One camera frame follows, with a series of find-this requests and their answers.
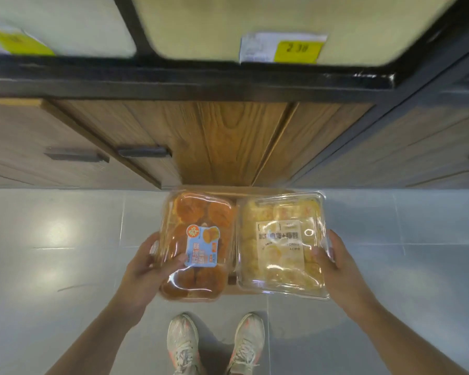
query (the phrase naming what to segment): shoe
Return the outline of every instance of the shoe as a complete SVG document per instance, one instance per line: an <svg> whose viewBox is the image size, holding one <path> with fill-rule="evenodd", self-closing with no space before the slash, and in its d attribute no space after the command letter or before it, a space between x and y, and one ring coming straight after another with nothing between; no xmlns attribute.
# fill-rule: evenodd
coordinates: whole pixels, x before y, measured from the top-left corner
<svg viewBox="0 0 469 375"><path fill-rule="evenodd" d="M203 375L198 352L198 330L188 315L177 315L170 321L167 349L175 368L174 374Z"/></svg>
<svg viewBox="0 0 469 375"><path fill-rule="evenodd" d="M234 340L235 348L227 366L227 373L251 375L266 340L263 319L254 313L243 317L236 329Z"/></svg>

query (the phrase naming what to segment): hand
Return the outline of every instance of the hand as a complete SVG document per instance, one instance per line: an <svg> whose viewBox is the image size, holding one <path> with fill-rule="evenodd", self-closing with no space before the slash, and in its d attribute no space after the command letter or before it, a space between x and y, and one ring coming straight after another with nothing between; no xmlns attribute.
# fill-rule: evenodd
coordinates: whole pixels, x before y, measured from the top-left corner
<svg viewBox="0 0 469 375"><path fill-rule="evenodd" d="M379 302L365 283L342 239L333 230L329 230L329 237L335 263L329 259L325 250L320 249L318 252L326 289L339 307L357 322L358 319L369 314Z"/></svg>
<svg viewBox="0 0 469 375"><path fill-rule="evenodd" d="M130 319L132 325L140 321L146 306L153 300L162 282L175 271L183 268L188 258L183 253L162 266L153 268L154 258L150 251L158 239L159 233L156 232L142 243L134 258L127 265L120 286L109 303L109 307Z"/></svg>

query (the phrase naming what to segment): shoelace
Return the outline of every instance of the shoelace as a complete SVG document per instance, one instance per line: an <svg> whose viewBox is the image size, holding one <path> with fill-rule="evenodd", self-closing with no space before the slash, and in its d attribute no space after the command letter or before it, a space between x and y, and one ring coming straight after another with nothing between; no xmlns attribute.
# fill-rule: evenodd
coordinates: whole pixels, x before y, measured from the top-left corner
<svg viewBox="0 0 469 375"><path fill-rule="evenodd" d="M241 343L239 344L238 350L236 350L235 357L233 358L233 363L254 368L255 366L258 366L254 364L255 361L256 351L254 350L252 342L246 339L242 339Z"/></svg>
<svg viewBox="0 0 469 375"><path fill-rule="evenodd" d="M184 342L175 351L175 363L177 369L174 374L183 374L184 371L193 364L193 346L191 341Z"/></svg>

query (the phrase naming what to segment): drawer handle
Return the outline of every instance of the drawer handle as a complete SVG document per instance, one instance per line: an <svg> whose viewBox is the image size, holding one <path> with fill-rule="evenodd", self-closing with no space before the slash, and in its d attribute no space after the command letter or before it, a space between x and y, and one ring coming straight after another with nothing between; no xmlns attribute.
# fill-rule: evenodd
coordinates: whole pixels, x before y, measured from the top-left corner
<svg viewBox="0 0 469 375"><path fill-rule="evenodd" d="M109 163L109 157L94 150L83 150L73 148L48 148L44 154L52 160L63 160L68 162L85 163Z"/></svg>
<svg viewBox="0 0 469 375"><path fill-rule="evenodd" d="M172 158L165 146L120 147L118 154L124 158Z"/></svg>

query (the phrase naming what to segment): tiled floor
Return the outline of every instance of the tiled floor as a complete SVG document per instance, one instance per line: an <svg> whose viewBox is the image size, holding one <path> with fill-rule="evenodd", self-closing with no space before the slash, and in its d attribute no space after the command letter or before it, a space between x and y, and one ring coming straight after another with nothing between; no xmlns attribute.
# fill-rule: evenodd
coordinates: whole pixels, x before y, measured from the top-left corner
<svg viewBox="0 0 469 375"><path fill-rule="evenodd" d="M329 190L340 234L378 298L469 370L469 191ZM165 193L0 190L0 375L44 373L105 306L137 246L159 229ZM221 374L248 311L268 323L256 375L387 374L333 302L159 297L120 348L112 374L172 374L166 328L188 311L210 375Z"/></svg>

